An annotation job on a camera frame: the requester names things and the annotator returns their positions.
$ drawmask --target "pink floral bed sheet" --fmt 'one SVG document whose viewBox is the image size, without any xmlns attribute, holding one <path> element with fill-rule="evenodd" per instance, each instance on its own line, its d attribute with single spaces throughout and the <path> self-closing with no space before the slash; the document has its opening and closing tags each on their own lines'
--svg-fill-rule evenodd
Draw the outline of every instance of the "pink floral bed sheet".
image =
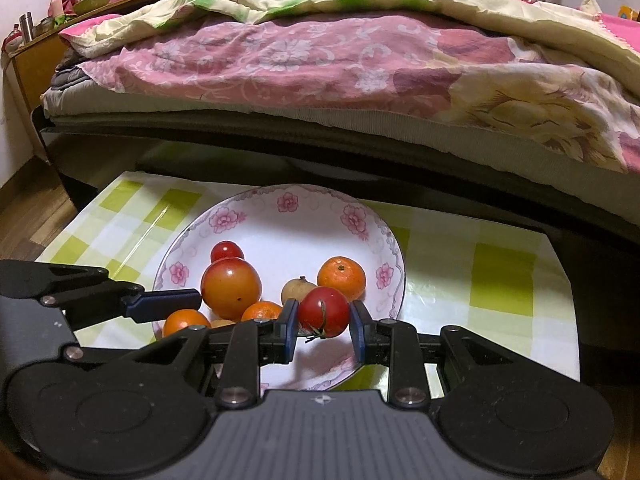
<svg viewBox="0 0 640 480">
<path fill-rule="evenodd" d="M 116 92 L 263 107 L 382 110 L 526 137 L 640 172 L 640 107 L 575 56 L 412 12 L 257 25 L 209 16 L 88 60 Z"/>
</svg>

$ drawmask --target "yellow-green check pattern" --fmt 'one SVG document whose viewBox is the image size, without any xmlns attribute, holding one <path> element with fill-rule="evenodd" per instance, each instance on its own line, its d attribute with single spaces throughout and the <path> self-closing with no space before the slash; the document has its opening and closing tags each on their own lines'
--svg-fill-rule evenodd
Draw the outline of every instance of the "yellow-green check pattern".
<svg viewBox="0 0 640 480">
<path fill-rule="evenodd" d="M 193 219 L 248 186 L 124 173 L 47 247 L 40 261 L 100 266 L 151 289 L 172 241 Z M 366 202 L 402 249 L 406 291 L 399 319 L 419 332 L 470 330 L 578 378 L 570 284 L 545 235 L 446 213 Z M 138 348 L 150 325 L 117 319 L 81 330 L 84 345 Z M 366 367 L 343 387 L 383 387 Z"/>
</svg>

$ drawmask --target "wooden floor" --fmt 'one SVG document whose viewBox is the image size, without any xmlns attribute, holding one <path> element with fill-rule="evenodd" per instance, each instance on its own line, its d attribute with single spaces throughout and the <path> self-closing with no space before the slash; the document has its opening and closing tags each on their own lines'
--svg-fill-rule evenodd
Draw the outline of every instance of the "wooden floor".
<svg viewBox="0 0 640 480">
<path fill-rule="evenodd" d="M 8 192 L 15 195 L 10 200 Z M 33 159 L 0 189 L 0 258 L 35 260 L 76 213 L 55 171 Z M 640 480 L 640 388 L 598 389 L 616 421 L 599 471 L 608 480 Z"/>
</svg>

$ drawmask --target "bed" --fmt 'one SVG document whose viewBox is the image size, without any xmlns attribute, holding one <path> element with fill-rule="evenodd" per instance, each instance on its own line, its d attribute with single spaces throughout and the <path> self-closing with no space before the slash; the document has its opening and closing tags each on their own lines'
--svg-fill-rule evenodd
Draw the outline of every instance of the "bed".
<svg viewBox="0 0 640 480">
<path fill-rule="evenodd" d="M 49 131 L 418 168 L 636 246 L 640 56 L 619 26 L 523 0 L 167 0 L 66 30 L 43 107 Z"/>
</svg>

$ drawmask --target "pink flower pattern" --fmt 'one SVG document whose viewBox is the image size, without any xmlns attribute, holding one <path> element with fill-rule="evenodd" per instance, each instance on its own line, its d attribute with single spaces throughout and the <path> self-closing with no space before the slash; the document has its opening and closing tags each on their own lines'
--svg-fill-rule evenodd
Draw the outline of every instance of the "pink flower pattern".
<svg viewBox="0 0 640 480">
<path fill-rule="evenodd" d="M 171 281 L 178 286 L 184 286 L 187 283 L 187 278 L 189 277 L 189 267 L 181 264 L 180 262 L 175 262 L 171 267 L 169 267 L 169 272 L 171 272 Z"/>
<path fill-rule="evenodd" d="M 340 220 L 351 233 L 355 234 L 360 240 L 366 241 L 369 240 L 366 217 L 367 213 L 364 208 L 346 205 L 342 210 Z"/>
<path fill-rule="evenodd" d="M 283 196 L 278 199 L 278 211 L 281 213 L 293 213 L 298 209 L 298 197 L 293 193 L 287 191 Z"/>
<path fill-rule="evenodd" d="M 246 213 L 238 213 L 228 207 L 221 207 L 210 216 L 209 225 L 213 227 L 213 232 L 219 234 L 229 229 L 233 229 L 245 220 Z"/>
<path fill-rule="evenodd" d="M 389 264 L 382 264 L 381 267 L 378 267 L 376 271 L 376 285 L 379 290 L 388 287 L 391 285 L 391 278 L 394 276 L 394 269 L 390 267 Z"/>
</svg>

